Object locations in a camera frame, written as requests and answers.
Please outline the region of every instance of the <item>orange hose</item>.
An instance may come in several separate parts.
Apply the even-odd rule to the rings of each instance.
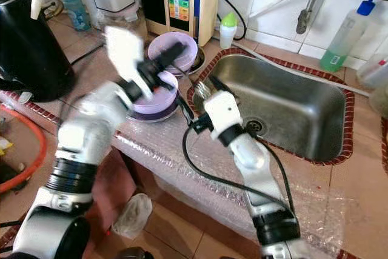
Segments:
[[[24,123],[26,126],[28,126],[32,130],[32,132],[36,135],[36,137],[38,138],[39,143],[40,143],[39,153],[38,153],[38,156],[36,157],[36,159],[34,160],[34,162],[32,162],[32,164],[29,165],[19,175],[17,175],[15,177],[13,177],[12,179],[0,184],[0,193],[3,193],[5,191],[8,191],[11,188],[17,186],[19,183],[22,183],[23,181],[25,181],[43,163],[43,160],[44,160],[46,153],[47,153],[47,141],[46,141],[46,138],[45,138],[42,130],[35,123],[30,121],[28,118],[26,118],[24,115],[21,115],[20,113],[16,112],[15,110],[6,108],[6,106],[4,106],[3,104],[1,104],[0,109],[13,115],[18,120],[20,120],[22,123]]]

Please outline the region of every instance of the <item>stainless steel sink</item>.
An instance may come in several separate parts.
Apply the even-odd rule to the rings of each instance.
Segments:
[[[340,154],[345,97],[339,88],[243,55],[221,58],[211,74],[235,92],[244,124],[264,140],[317,161]],[[201,98],[193,102],[203,111]]]

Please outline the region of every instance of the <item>countertop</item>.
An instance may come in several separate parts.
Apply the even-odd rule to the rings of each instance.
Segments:
[[[69,61],[102,41],[99,32],[75,32],[65,15],[49,21],[49,24]],[[258,53],[320,70],[317,59],[249,40],[240,42]],[[221,50],[215,40],[209,41],[203,49],[206,63]],[[80,72],[78,83],[69,96],[61,100],[22,106],[16,103],[15,94],[7,92],[0,92],[0,99],[13,104],[16,110],[54,133],[63,103],[68,104],[103,81],[115,80],[117,77],[105,48],[75,64],[74,69]],[[359,87],[352,69],[343,68],[334,75],[348,85]],[[189,87],[188,80],[179,81],[183,97],[186,97]],[[344,254],[360,258],[384,258],[388,250],[388,165],[386,148],[384,154],[382,150],[382,130],[386,121],[369,107],[367,98],[357,94],[354,114],[353,154],[341,164],[317,166],[274,148],[289,176],[303,237],[314,248],[326,253],[317,251],[319,258]],[[112,145],[150,169],[160,178],[158,180],[162,188],[175,197],[242,235],[254,238],[252,221],[244,207],[242,192],[199,177],[184,161],[181,140],[186,127],[180,111],[161,123],[146,124],[128,120],[118,129]],[[199,137],[191,134],[189,144],[193,161],[202,169],[241,182],[225,148],[219,142],[212,141],[208,133]],[[275,176],[279,177],[276,169],[274,171]]]

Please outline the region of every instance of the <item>sink drain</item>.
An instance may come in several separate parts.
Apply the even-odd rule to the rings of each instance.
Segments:
[[[258,136],[263,136],[267,132],[266,125],[258,118],[246,118],[244,126]]]

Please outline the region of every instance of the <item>green liquid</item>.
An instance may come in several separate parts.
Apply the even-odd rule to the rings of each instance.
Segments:
[[[321,68],[326,71],[336,72],[342,67],[342,64],[344,64],[346,57],[346,55],[338,56],[329,50],[326,50],[325,55],[323,55],[321,59]]]

